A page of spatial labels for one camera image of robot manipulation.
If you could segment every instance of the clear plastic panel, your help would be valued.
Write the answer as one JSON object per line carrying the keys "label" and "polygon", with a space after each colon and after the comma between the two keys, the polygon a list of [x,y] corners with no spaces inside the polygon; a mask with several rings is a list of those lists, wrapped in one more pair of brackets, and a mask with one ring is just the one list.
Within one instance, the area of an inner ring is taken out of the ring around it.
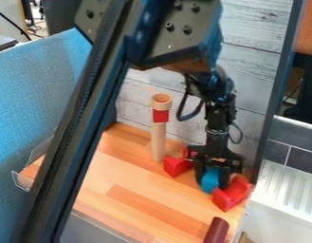
{"label": "clear plastic panel", "polygon": [[40,166],[42,164],[46,151],[48,149],[48,146],[51,144],[53,138],[54,138],[54,135],[44,140],[43,142],[41,142],[31,151],[28,162],[21,173],[18,173],[16,171],[11,171],[12,180],[15,186],[17,186],[18,188],[26,192],[30,191],[31,186],[34,182],[34,179],[29,177],[26,171],[29,165],[31,165],[33,162],[37,163],[37,166]]}

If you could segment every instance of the red band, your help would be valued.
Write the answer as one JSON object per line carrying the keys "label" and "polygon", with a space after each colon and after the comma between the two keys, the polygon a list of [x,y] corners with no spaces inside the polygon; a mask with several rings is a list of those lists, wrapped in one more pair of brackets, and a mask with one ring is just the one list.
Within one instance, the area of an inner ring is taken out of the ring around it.
{"label": "red band", "polygon": [[154,110],[154,122],[168,122],[169,110]]}

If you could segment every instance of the wooden shelf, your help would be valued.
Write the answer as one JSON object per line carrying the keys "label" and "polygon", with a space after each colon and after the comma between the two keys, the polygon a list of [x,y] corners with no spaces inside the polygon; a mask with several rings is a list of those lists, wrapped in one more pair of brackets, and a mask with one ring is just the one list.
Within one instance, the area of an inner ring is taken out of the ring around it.
{"label": "wooden shelf", "polygon": [[[182,143],[169,140],[167,154]],[[103,134],[74,210],[140,242],[202,242],[211,220],[229,223],[232,240],[245,203],[223,213],[201,192],[191,170],[171,178],[150,156],[150,134],[122,123]],[[34,179],[42,160],[22,175]]]}
{"label": "wooden shelf", "polygon": [[300,24],[297,52],[312,55],[312,0],[307,0]]}

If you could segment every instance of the red block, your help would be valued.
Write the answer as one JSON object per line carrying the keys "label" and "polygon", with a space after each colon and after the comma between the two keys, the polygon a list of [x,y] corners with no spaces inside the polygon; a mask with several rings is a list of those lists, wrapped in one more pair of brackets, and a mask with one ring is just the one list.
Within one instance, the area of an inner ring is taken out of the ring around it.
{"label": "red block", "polygon": [[169,110],[153,110],[154,122],[168,122]]}
{"label": "red block", "polygon": [[224,212],[245,200],[252,191],[252,184],[242,176],[236,176],[228,189],[222,191],[216,188],[213,192],[212,202]]}
{"label": "red block", "polygon": [[163,169],[173,178],[188,171],[193,165],[186,160],[188,156],[188,149],[183,149],[183,156],[181,158],[174,158],[172,156],[166,156],[163,162]]}

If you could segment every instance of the wooden cylinder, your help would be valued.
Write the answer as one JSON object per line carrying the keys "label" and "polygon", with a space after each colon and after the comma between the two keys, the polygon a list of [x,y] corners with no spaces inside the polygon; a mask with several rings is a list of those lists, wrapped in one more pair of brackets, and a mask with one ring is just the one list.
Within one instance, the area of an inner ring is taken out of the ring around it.
{"label": "wooden cylinder", "polygon": [[226,220],[220,217],[214,217],[203,243],[225,243],[228,230],[229,223]]}
{"label": "wooden cylinder", "polygon": [[166,122],[172,105],[173,99],[167,94],[156,94],[151,99],[151,106],[154,109],[151,126],[152,158],[156,162],[163,161],[166,156]]}

